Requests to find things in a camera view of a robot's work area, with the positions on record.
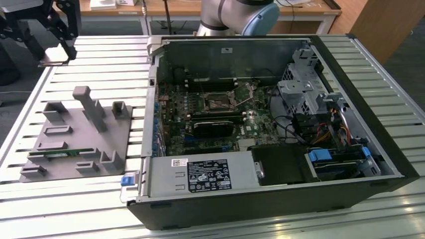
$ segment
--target white label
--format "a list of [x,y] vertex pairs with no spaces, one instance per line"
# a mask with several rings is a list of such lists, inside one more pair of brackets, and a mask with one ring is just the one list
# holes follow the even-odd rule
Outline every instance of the white label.
[[231,184],[231,181],[222,181],[222,182],[218,182],[218,185],[230,185]]
[[188,165],[188,159],[187,158],[180,158],[180,159],[174,159],[172,160],[172,167],[180,167],[180,166],[187,166]]
[[120,11],[119,14],[136,15],[136,11]]
[[234,48],[222,48],[222,53],[234,53]]

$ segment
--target blue tab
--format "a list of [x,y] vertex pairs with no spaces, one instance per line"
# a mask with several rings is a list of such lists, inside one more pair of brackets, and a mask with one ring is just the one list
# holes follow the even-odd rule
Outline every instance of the blue tab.
[[310,152],[311,161],[332,160],[332,155],[327,149],[315,149]]
[[135,185],[135,177],[134,176],[124,176],[122,178],[122,186],[134,186]]
[[367,158],[369,158],[369,157],[371,157],[371,155],[372,155],[372,153],[371,153],[371,151],[369,151],[368,147],[363,147],[363,148],[361,148],[361,151],[364,152],[364,154],[365,154]]
[[315,155],[314,152],[310,152],[308,156],[310,156],[312,162],[315,162],[318,160],[316,155]]

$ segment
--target aluminum extrusion table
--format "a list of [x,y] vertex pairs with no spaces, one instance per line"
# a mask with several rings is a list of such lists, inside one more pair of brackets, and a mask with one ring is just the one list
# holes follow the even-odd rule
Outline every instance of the aluminum extrusion table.
[[88,85],[103,105],[135,107],[127,171],[140,167],[148,85],[146,36],[83,36],[78,59],[46,69],[0,149],[2,238],[292,238],[383,239],[425,236],[425,115],[363,45],[347,36],[322,36],[355,86],[423,176],[395,192],[373,196],[349,209],[262,220],[150,231],[120,200],[122,176],[19,183],[48,101],[79,108],[75,86]]

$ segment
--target circuit board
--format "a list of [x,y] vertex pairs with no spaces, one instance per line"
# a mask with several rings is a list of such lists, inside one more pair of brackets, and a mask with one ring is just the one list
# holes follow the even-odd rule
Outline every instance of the circuit board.
[[[267,107],[267,89],[254,81],[239,81],[235,89],[227,92],[191,93],[182,85],[160,85],[167,156],[247,150],[239,142],[252,145],[279,143]],[[242,112],[243,122],[235,123],[230,136],[196,138],[196,119],[190,116],[207,116],[206,121],[215,122],[222,119],[215,115],[232,112]]]

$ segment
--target barcode sticker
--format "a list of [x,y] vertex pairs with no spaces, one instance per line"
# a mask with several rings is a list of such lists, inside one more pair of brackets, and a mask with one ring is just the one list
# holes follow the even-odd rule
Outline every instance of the barcode sticker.
[[172,159],[172,167],[180,167],[188,165],[188,159],[180,158],[180,159]]

